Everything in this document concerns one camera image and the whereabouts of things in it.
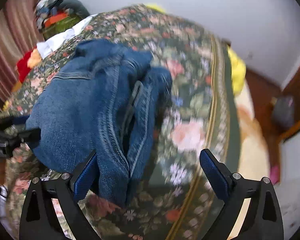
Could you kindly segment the green storage box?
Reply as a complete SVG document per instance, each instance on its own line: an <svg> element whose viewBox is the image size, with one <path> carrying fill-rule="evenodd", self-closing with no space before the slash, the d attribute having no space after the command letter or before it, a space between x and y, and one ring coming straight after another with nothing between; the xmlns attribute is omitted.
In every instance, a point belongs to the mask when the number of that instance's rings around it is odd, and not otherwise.
<svg viewBox="0 0 300 240"><path fill-rule="evenodd" d="M77 15L70 15L52 25L49 27L46 27L42 30L42 35L44 37L44 40L48 40L49 38L55 36L56 34L62 33L70 28L72 28L74 25L76 25L79 21L82 19L78 17Z"/></svg>

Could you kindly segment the yellow blanket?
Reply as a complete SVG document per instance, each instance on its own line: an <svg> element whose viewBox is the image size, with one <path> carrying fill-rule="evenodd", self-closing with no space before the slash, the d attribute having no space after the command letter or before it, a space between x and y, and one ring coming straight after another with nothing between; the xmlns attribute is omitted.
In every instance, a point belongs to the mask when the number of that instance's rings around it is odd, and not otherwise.
<svg viewBox="0 0 300 240"><path fill-rule="evenodd" d="M231 64L232 90L234 95L237 96L244 87L246 64L230 46L227 47L227 51Z"/></svg>

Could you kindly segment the white shirt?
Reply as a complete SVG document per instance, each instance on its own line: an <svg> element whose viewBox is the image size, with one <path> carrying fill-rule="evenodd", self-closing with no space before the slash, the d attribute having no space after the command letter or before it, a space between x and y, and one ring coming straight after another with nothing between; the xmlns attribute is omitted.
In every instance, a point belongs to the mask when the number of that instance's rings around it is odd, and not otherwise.
<svg viewBox="0 0 300 240"><path fill-rule="evenodd" d="M78 22L72 28L67 29L64 32L54 35L53 37L47 39L45 42L38 42L36 48L37 48L38 53L41 56L41 58L45 59L51 53L53 53L59 47L61 47L63 44L65 44L66 41L69 41L70 39L79 35L85 29L85 27L88 26L90 21L95 16L97 16L97 14L90 15L90 16L86 17L85 19L81 20L80 22Z"/></svg>

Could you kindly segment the grey backpack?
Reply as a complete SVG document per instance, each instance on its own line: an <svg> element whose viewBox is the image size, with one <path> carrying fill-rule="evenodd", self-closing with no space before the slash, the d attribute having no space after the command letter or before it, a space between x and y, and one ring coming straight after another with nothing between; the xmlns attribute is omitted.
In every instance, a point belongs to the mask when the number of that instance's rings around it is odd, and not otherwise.
<svg viewBox="0 0 300 240"><path fill-rule="evenodd" d="M272 98L273 111L272 120L284 129L289 129L294 125L294 98L291 95Z"/></svg>

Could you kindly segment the clutter pile of clothes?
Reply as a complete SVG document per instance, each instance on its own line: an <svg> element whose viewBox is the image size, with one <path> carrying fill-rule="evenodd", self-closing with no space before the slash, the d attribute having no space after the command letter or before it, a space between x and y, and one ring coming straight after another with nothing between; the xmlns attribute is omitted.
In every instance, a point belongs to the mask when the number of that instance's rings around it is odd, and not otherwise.
<svg viewBox="0 0 300 240"><path fill-rule="evenodd" d="M36 25L39 30L43 29L44 22L50 17L57 14L58 6L64 0L40 0L36 5L35 16Z"/></svg>

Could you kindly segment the blue denim jacket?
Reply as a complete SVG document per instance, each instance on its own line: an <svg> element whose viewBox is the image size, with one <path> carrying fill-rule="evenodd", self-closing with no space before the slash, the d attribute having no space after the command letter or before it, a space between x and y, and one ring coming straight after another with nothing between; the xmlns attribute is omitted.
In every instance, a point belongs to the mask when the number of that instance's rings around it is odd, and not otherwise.
<svg viewBox="0 0 300 240"><path fill-rule="evenodd" d="M152 59L150 51L105 39L83 41L35 103L26 128L41 133L29 148L60 173L84 164L75 200L93 191L124 207L132 198L151 155L158 109L171 97L170 71Z"/></svg>

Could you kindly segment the striped red curtain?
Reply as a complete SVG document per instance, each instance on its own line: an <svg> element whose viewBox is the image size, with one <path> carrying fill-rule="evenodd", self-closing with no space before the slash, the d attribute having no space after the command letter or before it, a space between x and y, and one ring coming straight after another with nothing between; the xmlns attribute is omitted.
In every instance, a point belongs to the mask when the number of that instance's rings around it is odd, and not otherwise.
<svg viewBox="0 0 300 240"><path fill-rule="evenodd" d="M4 102L18 81L15 70L23 55L43 41L34 11L40 0L7 0L0 10L0 100Z"/></svg>

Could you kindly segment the red plush toy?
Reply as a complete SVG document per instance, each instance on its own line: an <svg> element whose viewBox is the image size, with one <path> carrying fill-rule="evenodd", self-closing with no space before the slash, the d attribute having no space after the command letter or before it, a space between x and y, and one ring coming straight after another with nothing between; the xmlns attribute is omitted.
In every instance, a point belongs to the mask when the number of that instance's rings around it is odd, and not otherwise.
<svg viewBox="0 0 300 240"><path fill-rule="evenodd" d="M23 83L29 72L42 61L42 57L35 47L32 51L28 51L16 65L18 72L18 80Z"/></svg>

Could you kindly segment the orange box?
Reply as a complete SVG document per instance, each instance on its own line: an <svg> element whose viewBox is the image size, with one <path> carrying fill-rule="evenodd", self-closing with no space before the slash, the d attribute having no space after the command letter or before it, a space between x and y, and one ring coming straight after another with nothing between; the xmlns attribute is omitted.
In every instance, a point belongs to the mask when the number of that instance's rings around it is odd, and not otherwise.
<svg viewBox="0 0 300 240"><path fill-rule="evenodd" d="M68 14L66 12L58 13L57 15L51 16L45 20L44 27L47 28L47 27L63 20L64 18L67 18L67 16L68 16Z"/></svg>

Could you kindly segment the grey neck pillow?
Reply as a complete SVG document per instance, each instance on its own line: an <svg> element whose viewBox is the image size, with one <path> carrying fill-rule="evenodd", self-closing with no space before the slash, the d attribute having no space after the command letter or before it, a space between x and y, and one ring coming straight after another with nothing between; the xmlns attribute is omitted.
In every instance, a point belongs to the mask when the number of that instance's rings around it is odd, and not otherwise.
<svg viewBox="0 0 300 240"><path fill-rule="evenodd" d="M70 14L75 14L80 18L86 18L90 15L86 7L78 0L63 0L58 8L68 10Z"/></svg>

